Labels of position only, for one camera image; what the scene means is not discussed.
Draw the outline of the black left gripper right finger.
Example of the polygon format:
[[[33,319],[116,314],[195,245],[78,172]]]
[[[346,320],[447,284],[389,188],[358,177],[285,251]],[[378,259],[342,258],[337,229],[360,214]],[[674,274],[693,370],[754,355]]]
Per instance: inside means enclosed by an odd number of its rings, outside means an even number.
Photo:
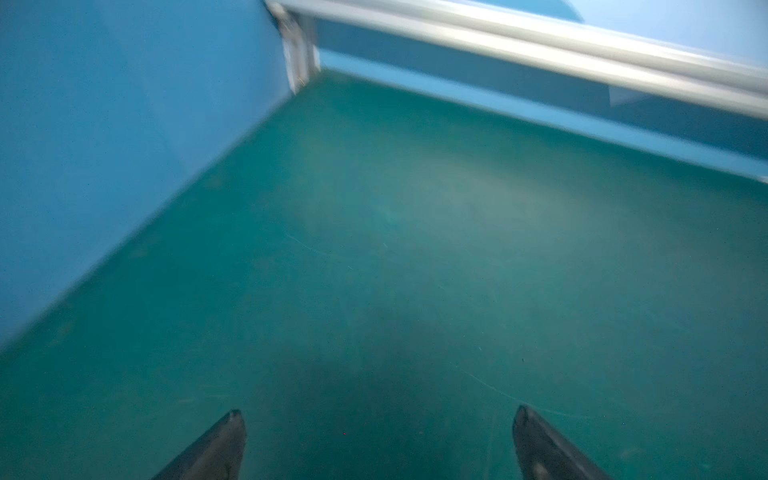
[[[532,407],[518,407],[512,425],[525,480],[611,480],[611,477]]]

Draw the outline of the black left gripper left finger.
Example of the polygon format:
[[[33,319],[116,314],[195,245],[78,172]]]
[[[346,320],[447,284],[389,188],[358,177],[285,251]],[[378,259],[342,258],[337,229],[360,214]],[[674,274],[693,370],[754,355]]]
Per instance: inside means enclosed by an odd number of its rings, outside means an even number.
[[[247,430],[242,412],[233,409],[169,462],[152,480],[237,480]]]

